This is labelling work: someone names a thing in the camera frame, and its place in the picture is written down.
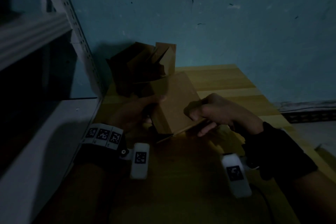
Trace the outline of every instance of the yellow wooden surface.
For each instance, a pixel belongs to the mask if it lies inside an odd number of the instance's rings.
[[[176,71],[187,73],[201,98],[215,92],[246,107],[271,125],[285,128],[320,170],[336,181],[331,168],[236,65],[183,67]],[[126,100],[118,96],[111,85],[94,122],[103,121]],[[122,180],[114,198],[111,223],[270,223],[266,204],[257,191],[243,199],[235,199],[229,192],[218,153],[243,155],[243,138],[238,134],[221,126],[203,138],[196,137],[191,130],[153,144],[154,136],[144,126],[127,135],[128,147],[134,142],[150,144],[148,178]],[[277,223],[298,223],[273,180],[263,181],[258,171],[249,171],[247,176],[249,182],[266,195]]]

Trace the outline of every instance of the hand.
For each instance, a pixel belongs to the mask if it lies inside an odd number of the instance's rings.
[[[124,104],[112,116],[110,116],[105,124],[115,126],[129,132],[143,118],[143,110],[149,104],[158,104],[166,100],[166,96],[152,95],[145,98],[138,98],[129,103]]]
[[[236,131],[235,124],[240,125],[251,135],[263,131],[263,121],[244,107],[222,98],[218,94],[210,94],[202,100],[203,105],[192,109],[189,117],[198,120],[200,117],[212,121],[197,134],[204,136],[218,124],[228,125],[232,131]]]

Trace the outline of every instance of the wooden table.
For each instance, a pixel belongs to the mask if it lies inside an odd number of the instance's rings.
[[[285,128],[319,169],[336,182],[334,171],[236,65],[180,67],[176,69],[179,71],[188,74],[201,98],[217,93],[274,127]],[[104,120],[125,100],[111,85],[94,122]],[[128,146],[134,142],[150,144],[148,178],[122,180],[111,223],[270,223],[270,214],[258,191],[243,199],[235,199],[229,191],[218,153],[243,155],[244,151],[243,138],[227,126],[202,138],[191,131],[160,144],[153,144],[153,135],[142,126],[128,135]],[[258,171],[249,171],[247,177],[267,197],[277,223],[299,223],[274,180],[263,181]]]

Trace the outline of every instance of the shelf panel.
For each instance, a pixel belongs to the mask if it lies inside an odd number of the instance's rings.
[[[65,13],[21,16],[0,27],[0,71],[71,30]]]

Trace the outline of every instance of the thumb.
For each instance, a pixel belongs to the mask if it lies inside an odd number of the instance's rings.
[[[199,120],[199,118],[208,118],[209,120],[212,120],[212,116],[216,112],[216,108],[212,104],[205,104],[201,105],[200,107],[194,108],[190,111],[189,117],[192,120]]]
[[[149,97],[139,98],[138,101],[142,107],[146,107],[149,104],[162,103],[166,100],[166,98],[167,97],[165,95],[152,95]]]

